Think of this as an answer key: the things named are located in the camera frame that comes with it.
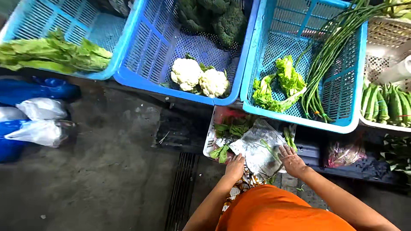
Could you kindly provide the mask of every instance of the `patterned cloth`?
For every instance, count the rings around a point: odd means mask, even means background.
[[[230,191],[230,194],[227,195],[227,199],[224,203],[223,211],[221,214],[223,214],[230,207],[231,203],[238,195],[241,195],[243,192],[256,186],[265,185],[266,183],[266,180],[259,180],[256,175],[254,175],[246,166],[244,166],[244,174],[242,175],[242,178],[234,184],[233,188]]]

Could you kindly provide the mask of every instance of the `plastic crate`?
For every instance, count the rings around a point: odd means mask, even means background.
[[[130,28],[134,26],[132,19],[144,1],[137,2],[126,20],[101,13],[86,0],[22,0],[1,30],[0,41],[45,37],[48,31],[59,27],[65,32],[67,41],[80,44],[85,37],[113,53],[104,71],[70,75],[94,80],[108,79],[124,57]]]
[[[238,0],[246,17],[247,33],[242,46],[224,49],[216,35],[189,33],[181,28],[177,16],[178,0],[148,0],[138,12],[138,23],[114,79],[120,84],[159,94],[210,105],[228,105],[238,98],[241,80],[251,41],[259,0]],[[171,88],[171,66],[189,52],[198,62],[227,71],[231,94],[225,99],[209,98]]]
[[[332,132],[353,131],[360,116],[367,23],[349,40],[319,85],[324,111],[335,122],[326,124],[306,119],[299,102],[284,113],[278,113],[262,109],[252,98],[255,78],[261,79],[275,73],[275,61],[278,58],[292,55],[293,60],[297,60],[315,32],[349,5],[348,2],[338,0],[261,0],[241,86],[243,110]],[[307,52],[296,67],[304,79],[313,56],[314,51]],[[286,99],[277,80],[271,87],[275,100]]]
[[[411,55],[411,23],[398,19],[374,17],[368,23],[365,77],[377,84],[388,83],[379,78],[385,69],[396,65]],[[411,79],[392,83],[403,91],[411,91]],[[360,124],[394,131],[411,132],[411,127],[380,124],[366,120],[360,115]]]

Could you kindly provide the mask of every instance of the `plastic bag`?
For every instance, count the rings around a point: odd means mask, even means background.
[[[242,153],[249,170],[262,179],[275,175],[282,167],[278,147],[286,141],[267,121],[256,119],[241,139],[229,144],[236,154]]]
[[[0,107],[0,122],[24,120],[27,116],[15,107]]]
[[[8,140],[5,135],[17,131],[23,123],[29,120],[12,120],[0,122],[0,162],[15,161],[20,157],[21,152],[27,142]]]
[[[16,104],[16,107],[31,120],[58,120],[67,117],[64,103],[55,99],[28,99]]]
[[[34,80],[37,83],[0,79],[0,103],[14,106],[32,98],[72,99],[80,95],[78,86],[60,79]]]
[[[354,141],[336,141],[330,144],[326,166],[330,168],[347,166],[361,158],[366,158],[363,136],[360,134],[356,137]]]
[[[5,138],[57,148],[69,137],[70,130],[74,126],[73,122],[65,120],[29,121],[23,123],[19,130],[5,135]]]

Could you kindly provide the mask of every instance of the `broccoli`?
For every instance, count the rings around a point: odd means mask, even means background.
[[[191,32],[211,32],[211,12],[197,3],[197,0],[179,0],[178,18],[183,27]]]
[[[198,3],[214,14],[224,14],[230,5],[230,0],[198,0]]]
[[[242,44],[247,30],[247,18],[240,6],[231,1],[227,11],[217,17],[212,23],[215,34],[225,47],[231,47],[233,42]]]

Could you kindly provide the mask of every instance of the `long bean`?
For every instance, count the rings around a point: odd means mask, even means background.
[[[323,113],[324,110],[318,93],[318,85],[321,79],[344,49],[350,37],[366,20],[373,16],[382,15],[382,9],[405,4],[409,3],[389,4],[384,2],[377,6],[369,6],[369,0],[354,0],[348,9],[331,18],[316,31],[312,42],[295,62],[295,65],[297,65],[302,56],[313,47],[316,41],[322,41],[321,49],[317,52],[308,71],[306,77],[307,91],[301,99],[302,108],[307,117],[309,117],[309,110],[311,109],[315,110],[314,112],[320,112],[321,118],[325,122],[332,121],[326,113]]]

